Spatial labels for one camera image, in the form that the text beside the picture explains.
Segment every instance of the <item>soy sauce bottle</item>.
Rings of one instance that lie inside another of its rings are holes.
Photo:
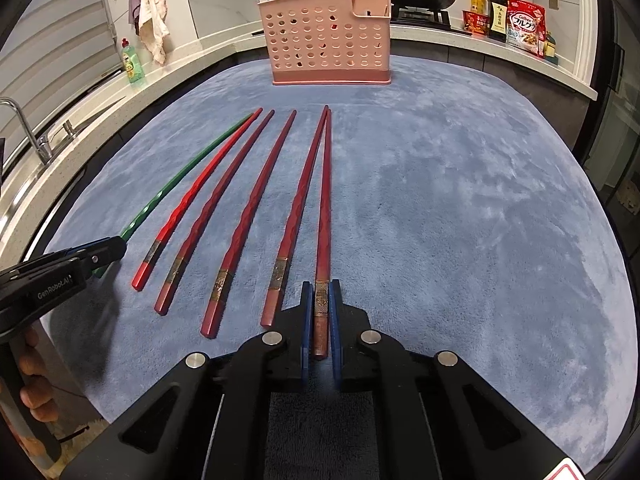
[[[508,0],[488,0],[489,27],[487,36],[492,40],[507,41],[507,6]]]

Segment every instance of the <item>pink plastic basket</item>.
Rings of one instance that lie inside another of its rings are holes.
[[[391,0],[258,4],[273,84],[389,84]]]

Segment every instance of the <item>faucet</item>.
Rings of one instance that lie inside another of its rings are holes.
[[[15,100],[11,99],[10,97],[0,97],[0,105],[8,106],[15,112],[15,114],[18,116],[20,124],[22,125],[22,128],[24,129],[24,132],[27,134],[27,138],[29,139],[31,146],[33,146],[33,149],[36,150],[36,153],[40,157],[40,160],[45,166],[49,164],[51,162],[51,159],[53,158],[53,152],[51,151],[49,140],[47,139],[46,135],[41,136],[39,139],[37,139],[36,136],[33,135],[33,130],[27,122],[27,117],[24,116],[20,105]]]

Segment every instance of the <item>plush blue fabric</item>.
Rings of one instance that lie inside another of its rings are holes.
[[[451,349],[585,470],[614,443],[636,385],[622,257],[590,184],[537,110],[468,68],[392,58],[389,86],[271,85],[267,62],[218,74],[143,128],[87,187],[49,249],[116,235],[202,146],[258,106],[276,115],[227,189],[169,314],[153,311],[178,247],[240,143],[172,237],[146,289],[130,281],[199,171],[130,240],[120,264],[53,311],[46,330],[89,399],[113,420],[191,351],[237,349],[258,325],[273,260],[320,111],[334,117],[332,277],[345,301],[406,348]],[[292,108],[222,321],[200,322],[250,190]],[[314,278],[321,157],[286,304]],[[278,396],[268,478],[374,478],[370,399],[333,391],[330,362],[306,396]]]

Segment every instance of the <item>bright red chopstick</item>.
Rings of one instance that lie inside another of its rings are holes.
[[[328,111],[328,106],[322,109],[322,115],[320,115],[316,133],[311,141],[305,165],[302,168],[302,174],[300,174],[298,190],[291,204],[291,212],[289,213],[289,218],[287,218],[287,224],[284,227],[284,235],[282,236],[280,249],[278,250],[278,255],[273,265],[271,283],[267,290],[267,297],[264,301],[262,318],[260,320],[260,325],[265,328],[273,324],[274,316],[282,307],[284,291],[287,288],[291,259],[293,257],[293,251],[296,248],[296,241],[298,240],[300,222],[302,222],[302,212],[305,209],[306,195],[309,192],[309,184],[311,183],[311,176],[314,171],[316,155],[318,154],[318,147],[320,146],[322,130],[324,129],[324,122]]]
[[[151,272],[154,270],[162,251],[167,245],[169,238],[174,234],[175,228],[178,226],[180,220],[187,212],[187,209],[193,203],[193,200],[196,198],[196,195],[204,186],[204,183],[209,179],[209,177],[213,174],[215,169],[219,166],[222,159],[225,158],[225,155],[231,150],[231,148],[238,142],[238,139],[242,137],[242,134],[245,133],[249,129],[249,126],[258,118],[258,116],[262,113],[262,108],[258,108],[252,115],[249,117],[240,128],[236,130],[236,132],[226,141],[225,145],[220,149],[219,152],[211,159],[211,162],[207,164],[207,167],[202,171],[202,173],[197,177],[196,181],[191,186],[191,189],[185,193],[178,204],[178,207],[174,209],[174,211],[169,216],[168,221],[164,224],[164,227],[160,229],[158,236],[156,236],[156,240],[151,245],[148,253],[145,256],[145,259],[140,264],[138,268],[138,272],[133,277],[131,282],[131,286],[135,288],[137,291],[145,288],[146,282],[151,275]]]
[[[225,310],[226,298],[228,298],[229,290],[231,289],[231,282],[233,281],[234,274],[238,268],[238,262],[242,255],[242,248],[246,242],[246,238],[249,234],[249,229],[254,221],[255,211],[258,209],[258,204],[264,193],[264,189],[267,187],[267,182],[271,176],[271,171],[275,166],[278,155],[282,149],[287,134],[293,124],[293,119],[296,118],[296,111],[293,110],[287,123],[284,125],[278,139],[276,140],[271,153],[267,157],[267,161],[262,167],[262,171],[255,181],[254,188],[249,196],[249,202],[247,202],[244,211],[240,215],[240,221],[238,227],[234,231],[231,237],[231,244],[222,259],[222,265],[218,271],[216,282],[214,283],[213,290],[211,291],[211,298],[207,305],[207,311],[205,312],[204,319],[202,320],[202,326],[200,333],[204,337],[210,339],[215,338],[218,335],[218,329],[220,328],[220,321],[222,320],[222,314]]]
[[[211,193],[211,197],[207,201],[207,203],[202,208],[200,216],[193,223],[191,227],[191,231],[187,236],[186,240],[182,243],[180,250],[178,251],[178,255],[175,257],[174,263],[169,270],[169,274],[164,280],[164,284],[162,285],[162,289],[160,290],[160,294],[158,295],[158,299],[156,300],[155,310],[160,316],[164,316],[169,310],[169,306],[174,299],[174,294],[176,289],[178,288],[178,284],[182,279],[182,275],[184,274],[184,270],[193,255],[193,251],[196,249],[196,245],[204,232],[211,215],[213,215],[213,211],[218,205],[220,201],[220,197],[225,192],[225,189],[228,187],[231,179],[236,174],[236,171],[242,164],[242,161],[246,157],[246,154],[249,153],[249,150],[254,145],[258,136],[264,130],[264,127],[267,125],[269,120],[273,117],[275,113],[274,110],[271,110],[267,116],[262,120],[262,122],[258,125],[255,131],[251,134],[251,137],[247,139],[244,143],[240,151],[236,155],[236,158],[231,162],[228,168],[226,168],[225,174],[220,178],[216,188]]]
[[[325,359],[329,351],[329,280],[331,277],[331,110],[324,123],[322,187],[316,253],[316,297],[314,301],[314,357]]]

